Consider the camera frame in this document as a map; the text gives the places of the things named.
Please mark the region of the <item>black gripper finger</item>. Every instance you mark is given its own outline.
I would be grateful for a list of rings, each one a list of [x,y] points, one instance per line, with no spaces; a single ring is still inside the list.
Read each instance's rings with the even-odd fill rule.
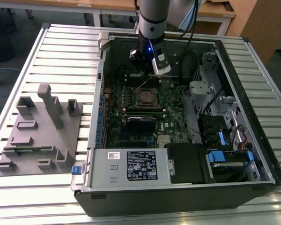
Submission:
[[[135,68],[143,75],[144,78],[148,78],[148,62],[146,58],[141,54],[138,49],[130,50],[129,60],[135,66]]]

